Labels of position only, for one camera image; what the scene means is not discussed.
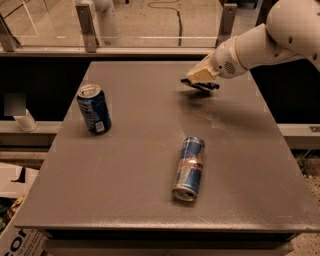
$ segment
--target metal post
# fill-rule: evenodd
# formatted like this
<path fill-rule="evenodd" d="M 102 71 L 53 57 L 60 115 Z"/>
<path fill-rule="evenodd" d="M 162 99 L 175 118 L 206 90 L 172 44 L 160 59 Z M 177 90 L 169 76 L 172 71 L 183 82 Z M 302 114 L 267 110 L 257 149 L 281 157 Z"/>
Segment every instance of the metal post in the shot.
<path fill-rule="evenodd" d="M 94 30 L 89 4 L 76 4 L 84 45 L 87 52 L 94 53 L 99 45 Z"/>
<path fill-rule="evenodd" d="M 10 28 L 6 24 L 2 14 L 0 13 L 0 43 L 2 49 L 6 52 L 14 52 L 15 49 L 20 45 L 17 38 L 13 36 Z"/>
<path fill-rule="evenodd" d="M 224 4 L 216 46 L 230 38 L 237 8 L 237 4 Z"/>

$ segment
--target glass panel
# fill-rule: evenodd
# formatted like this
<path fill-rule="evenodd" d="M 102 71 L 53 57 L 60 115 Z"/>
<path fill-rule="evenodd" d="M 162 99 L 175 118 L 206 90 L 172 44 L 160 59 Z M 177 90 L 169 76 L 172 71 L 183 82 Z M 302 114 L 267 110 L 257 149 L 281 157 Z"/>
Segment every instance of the glass panel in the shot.
<path fill-rule="evenodd" d="M 212 47 L 222 6 L 218 0 L 115 1 L 119 44 Z"/>
<path fill-rule="evenodd" d="M 37 36 L 31 14 L 26 9 L 26 3 L 24 1 L 0 0 L 0 12 L 15 36 Z"/>
<path fill-rule="evenodd" d="M 222 12 L 219 0 L 0 0 L 0 12 L 24 46 L 79 47 L 76 2 L 107 6 L 93 11 L 103 47 L 212 47 Z"/>

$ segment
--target floor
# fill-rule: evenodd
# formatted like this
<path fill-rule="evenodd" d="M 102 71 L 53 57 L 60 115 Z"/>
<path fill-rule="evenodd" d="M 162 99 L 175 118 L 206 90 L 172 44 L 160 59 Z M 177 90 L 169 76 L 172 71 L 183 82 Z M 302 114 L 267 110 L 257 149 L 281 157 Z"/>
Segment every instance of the floor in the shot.
<path fill-rule="evenodd" d="M 82 46 L 75 0 L 0 0 L 0 12 L 24 46 Z M 106 46 L 212 47 L 219 30 L 222 7 L 218 0 L 114 0 L 111 30 L 118 41 L 101 35 Z M 232 35 L 255 25 L 258 8 L 240 6 Z M 0 151 L 0 161 L 40 169 L 46 153 Z M 304 165 L 305 181 L 320 206 L 320 158 Z M 320 254 L 320 234 L 302 234 L 293 240 L 289 256 Z"/>

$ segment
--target energy drink can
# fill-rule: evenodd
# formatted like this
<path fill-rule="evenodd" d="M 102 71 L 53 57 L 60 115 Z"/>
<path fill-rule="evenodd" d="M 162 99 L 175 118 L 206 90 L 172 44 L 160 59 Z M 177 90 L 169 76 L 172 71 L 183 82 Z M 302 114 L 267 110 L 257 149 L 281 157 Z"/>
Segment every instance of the energy drink can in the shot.
<path fill-rule="evenodd" d="M 194 201 L 199 193 L 203 169 L 204 141 L 198 137 L 184 140 L 173 195 L 184 201 Z"/>

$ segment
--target cable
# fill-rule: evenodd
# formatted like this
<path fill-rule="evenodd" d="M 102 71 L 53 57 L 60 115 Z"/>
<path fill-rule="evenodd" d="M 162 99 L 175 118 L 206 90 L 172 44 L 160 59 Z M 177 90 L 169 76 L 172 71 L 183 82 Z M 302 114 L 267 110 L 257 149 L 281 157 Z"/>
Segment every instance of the cable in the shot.
<path fill-rule="evenodd" d="M 9 12 L 5 17 L 3 17 L 4 19 L 8 18 L 11 14 L 13 14 L 14 12 L 16 12 L 17 10 L 19 10 L 24 4 L 20 4 L 18 7 L 16 7 L 15 9 L 13 9 L 11 12 Z"/>
<path fill-rule="evenodd" d="M 154 9 L 169 9 L 169 10 L 174 10 L 174 11 L 177 12 L 177 16 L 178 16 L 178 20 L 179 20 L 179 41 L 178 41 L 178 46 L 181 46 L 182 45 L 183 25 L 182 25 L 180 11 L 177 10 L 176 8 L 173 8 L 173 7 L 153 6 L 154 4 L 173 4 L 173 3 L 177 3 L 179 1 L 180 0 L 169 1 L 169 2 L 151 2 L 151 3 L 148 3 L 148 7 L 154 8 Z"/>

